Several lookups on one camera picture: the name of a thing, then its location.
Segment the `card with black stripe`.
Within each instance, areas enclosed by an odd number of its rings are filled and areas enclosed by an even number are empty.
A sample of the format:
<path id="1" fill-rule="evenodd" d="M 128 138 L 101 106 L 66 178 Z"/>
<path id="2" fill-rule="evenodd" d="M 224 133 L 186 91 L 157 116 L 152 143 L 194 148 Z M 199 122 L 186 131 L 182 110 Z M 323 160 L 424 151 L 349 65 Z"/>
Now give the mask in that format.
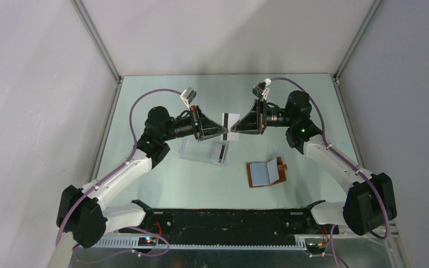
<path id="1" fill-rule="evenodd" d="M 228 132 L 221 135 L 223 141 L 238 141 L 239 134 L 232 131 L 232 127 L 240 120 L 240 114 L 237 113 L 223 113 L 222 125 L 228 129 Z"/>

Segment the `clear plastic card box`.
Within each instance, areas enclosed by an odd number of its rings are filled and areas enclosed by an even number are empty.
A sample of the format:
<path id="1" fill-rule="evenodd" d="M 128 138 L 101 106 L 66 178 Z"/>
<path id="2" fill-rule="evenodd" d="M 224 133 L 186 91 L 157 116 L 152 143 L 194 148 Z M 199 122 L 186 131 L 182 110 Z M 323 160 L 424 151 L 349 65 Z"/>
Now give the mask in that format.
<path id="1" fill-rule="evenodd" d="M 185 138 L 179 150 L 179 155 L 182 159 L 213 164 L 211 162 L 212 145 L 216 142 L 222 142 L 219 138 L 213 138 L 205 141 L 196 141 Z"/>

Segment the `brown leather card holder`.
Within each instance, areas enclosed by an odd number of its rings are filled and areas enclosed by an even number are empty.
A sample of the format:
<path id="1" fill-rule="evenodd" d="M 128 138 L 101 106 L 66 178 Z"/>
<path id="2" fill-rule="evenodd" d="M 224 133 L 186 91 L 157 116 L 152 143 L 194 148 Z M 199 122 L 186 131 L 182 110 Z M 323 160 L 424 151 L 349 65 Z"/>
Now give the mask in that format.
<path id="1" fill-rule="evenodd" d="M 267 162 L 249 162 L 246 169 L 250 188 L 272 186 L 287 181 L 288 167 L 280 156 Z"/>

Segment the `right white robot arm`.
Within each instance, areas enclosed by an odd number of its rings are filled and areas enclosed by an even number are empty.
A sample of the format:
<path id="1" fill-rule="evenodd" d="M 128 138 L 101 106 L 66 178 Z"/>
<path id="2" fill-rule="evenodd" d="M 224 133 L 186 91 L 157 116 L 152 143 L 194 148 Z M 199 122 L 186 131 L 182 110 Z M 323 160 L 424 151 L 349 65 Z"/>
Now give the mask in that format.
<path id="1" fill-rule="evenodd" d="M 386 233 L 382 238 L 386 239 L 390 234 L 390 221 L 397 216 L 391 178 L 385 173 L 375 174 L 363 168 L 329 143 L 323 131 L 311 120 L 314 107 L 310 96 L 300 90 L 290 93 L 283 108 L 260 98 L 231 130 L 262 135 L 268 127 L 284 127 L 289 147 L 316 162 L 343 189 L 344 201 L 320 202 L 303 217 L 303 228 L 307 232 L 317 233 L 326 224 L 335 224 L 347 226 L 362 236 L 385 226 Z"/>

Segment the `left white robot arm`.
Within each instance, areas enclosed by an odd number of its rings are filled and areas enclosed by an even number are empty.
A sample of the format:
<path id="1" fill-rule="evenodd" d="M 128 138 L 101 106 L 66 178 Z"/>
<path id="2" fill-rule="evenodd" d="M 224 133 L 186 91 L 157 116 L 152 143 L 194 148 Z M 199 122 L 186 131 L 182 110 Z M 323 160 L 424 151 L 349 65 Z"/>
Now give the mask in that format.
<path id="1" fill-rule="evenodd" d="M 68 186 L 62 192 L 56 225 L 56 243 L 63 233 L 84 248 L 92 247 L 103 235 L 134 226 L 140 232 L 152 230 L 154 217 L 145 205 L 130 202 L 110 207 L 110 202 L 140 176 L 158 166 L 170 151 L 168 141 L 194 136 L 204 141 L 228 133 L 228 129 L 208 118 L 198 106 L 184 111 L 185 116 L 172 117 L 165 107 L 149 110 L 144 132 L 123 163 L 106 176 L 80 188 Z"/>

